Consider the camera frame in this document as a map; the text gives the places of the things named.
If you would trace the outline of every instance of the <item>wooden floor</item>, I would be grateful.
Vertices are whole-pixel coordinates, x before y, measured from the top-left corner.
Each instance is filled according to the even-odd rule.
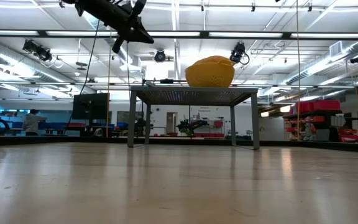
[[[0,224],[358,224],[358,153],[56,143],[0,147]]]

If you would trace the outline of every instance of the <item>yellow object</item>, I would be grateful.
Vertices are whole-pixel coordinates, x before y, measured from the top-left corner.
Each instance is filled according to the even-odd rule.
[[[234,78],[234,62],[222,56],[201,59],[185,70],[190,87],[229,87]]]

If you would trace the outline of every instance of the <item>person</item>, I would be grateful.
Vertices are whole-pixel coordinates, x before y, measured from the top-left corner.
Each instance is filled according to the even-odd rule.
[[[42,116],[37,116],[36,109],[31,109],[30,113],[25,116],[23,121],[23,129],[25,130],[26,136],[37,136],[38,135],[38,122],[45,121],[47,118]]]

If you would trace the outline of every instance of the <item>monitor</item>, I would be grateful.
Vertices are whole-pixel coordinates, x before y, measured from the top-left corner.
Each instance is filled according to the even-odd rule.
[[[109,100],[109,93],[75,95],[73,119],[106,119]]]

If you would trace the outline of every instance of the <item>metal table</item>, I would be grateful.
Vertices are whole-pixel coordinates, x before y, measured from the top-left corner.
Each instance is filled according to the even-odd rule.
[[[128,127],[128,147],[134,147],[136,98],[146,105],[145,144],[150,137],[150,112],[152,105],[188,106],[230,106],[231,143],[236,146],[236,120],[234,107],[251,97],[252,129],[254,130],[254,149],[259,149],[259,115],[257,88],[192,88],[170,86],[132,86]]]

